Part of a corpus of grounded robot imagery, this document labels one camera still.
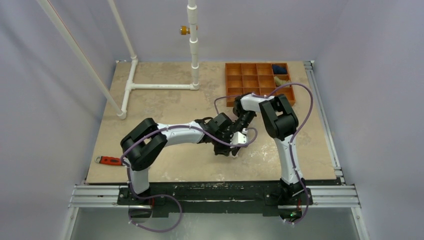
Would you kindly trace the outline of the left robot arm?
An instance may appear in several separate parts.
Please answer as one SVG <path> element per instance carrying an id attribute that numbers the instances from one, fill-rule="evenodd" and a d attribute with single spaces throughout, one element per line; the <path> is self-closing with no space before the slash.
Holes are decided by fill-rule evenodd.
<path id="1" fill-rule="evenodd" d="M 149 167 L 163 148 L 179 144 L 213 144 L 214 154 L 235 155 L 239 143 L 233 138 L 248 126 L 242 119 L 232 121 L 225 113 L 195 119 L 185 124 L 165 125 L 144 119 L 120 142 L 129 174 L 129 197 L 138 205 L 149 199 Z"/>

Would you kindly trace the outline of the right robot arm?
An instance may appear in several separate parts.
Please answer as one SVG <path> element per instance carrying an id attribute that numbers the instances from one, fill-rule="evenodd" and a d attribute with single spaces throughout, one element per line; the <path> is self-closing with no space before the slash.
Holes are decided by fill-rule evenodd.
<path id="1" fill-rule="evenodd" d="M 279 205 L 292 204 L 304 191 L 303 174 L 299 169 L 296 133 L 299 120 L 284 94 L 263 97 L 246 93 L 234 99 L 233 113 L 260 113 L 267 134 L 274 140 L 281 166 Z"/>

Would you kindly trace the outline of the orange compartment tray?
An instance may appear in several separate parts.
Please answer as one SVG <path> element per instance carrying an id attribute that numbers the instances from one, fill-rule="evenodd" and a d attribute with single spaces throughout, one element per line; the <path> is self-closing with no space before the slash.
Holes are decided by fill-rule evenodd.
<path id="1" fill-rule="evenodd" d="M 288 74 L 273 74 L 272 65 L 279 65 L 287 68 Z M 225 64 L 225 86 L 226 106 L 233 107 L 235 97 L 247 93 L 269 96 L 272 91 L 278 88 L 274 82 L 274 76 L 282 76 L 290 79 L 289 66 L 286 62 L 236 62 Z"/>

